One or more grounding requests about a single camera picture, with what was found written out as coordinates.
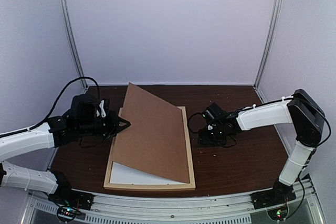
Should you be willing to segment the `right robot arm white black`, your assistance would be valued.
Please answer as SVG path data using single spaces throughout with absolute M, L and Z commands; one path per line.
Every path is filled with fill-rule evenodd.
M 328 124 L 323 110 L 303 89 L 276 101 L 254 104 L 231 112 L 212 103 L 200 115 L 205 120 L 205 126 L 196 134 L 198 143 L 204 146 L 228 148 L 227 140 L 234 140 L 243 131 L 277 124 L 294 126 L 297 135 L 295 146 L 269 192 L 269 199 L 274 204 L 281 203 L 289 196 L 293 183 L 324 142 L 323 128 Z

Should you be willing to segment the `cat photo print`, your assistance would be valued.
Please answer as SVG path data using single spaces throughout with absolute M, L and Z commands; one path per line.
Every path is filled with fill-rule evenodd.
M 116 162 L 112 163 L 110 176 L 112 184 L 164 185 L 170 182 L 170 179 L 142 172 Z

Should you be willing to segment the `brown backing board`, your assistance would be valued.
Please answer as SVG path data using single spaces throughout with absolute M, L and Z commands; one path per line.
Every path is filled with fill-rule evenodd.
M 189 183 L 182 111 L 129 83 L 121 118 L 131 126 L 118 133 L 113 162 Z

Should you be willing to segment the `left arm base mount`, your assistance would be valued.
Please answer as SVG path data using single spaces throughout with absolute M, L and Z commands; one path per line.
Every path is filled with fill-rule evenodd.
M 49 194 L 48 198 L 50 201 L 53 201 L 59 205 L 71 206 L 76 209 L 90 210 L 93 204 L 94 195 L 72 190 L 68 196 Z

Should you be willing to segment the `light wooden picture frame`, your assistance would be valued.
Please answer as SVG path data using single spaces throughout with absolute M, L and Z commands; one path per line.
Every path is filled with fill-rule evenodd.
M 188 176 L 190 179 L 189 183 L 182 183 L 171 180 L 170 183 L 164 185 L 135 185 L 135 184 L 112 184 L 110 183 L 111 169 L 112 169 L 112 153 L 114 150 L 115 139 L 112 140 L 110 147 L 107 169 L 104 177 L 103 187 L 108 190 L 118 190 L 118 191 L 154 191 L 154 192 L 163 192 L 163 191 L 190 191 L 196 189 L 194 167 L 193 167 L 193 158 L 192 150 L 190 143 L 190 135 L 187 128 L 187 115 L 186 108 L 184 106 L 179 107 L 182 111 L 183 125 L 184 125 L 184 136 L 185 136 L 185 147 L 186 147 L 186 156 L 188 163 Z

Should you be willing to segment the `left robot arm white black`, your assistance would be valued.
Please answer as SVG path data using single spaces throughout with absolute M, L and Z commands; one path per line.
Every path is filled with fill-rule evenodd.
M 41 172 L 16 166 L 8 159 L 36 150 L 59 148 L 87 136 L 107 141 L 131 123 L 109 109 L 108 99 L 92 95 L 73 97 L 70 109 L 62 116 L 47 117 L 36 126 L 1 135 L 1 187 L 15 187 L 56 196 L 71 205 L 75 192 L 62 172 Z

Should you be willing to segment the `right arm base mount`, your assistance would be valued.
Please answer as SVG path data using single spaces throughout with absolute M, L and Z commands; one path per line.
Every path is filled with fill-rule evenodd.
M 275 205 L 285 204 L 288 201 L 295 200 L 296 194 L 293 191 L 284 194 L 273 189 L 258 191 L 251 194 L 251 200 L 254 209 L 268 208 Z

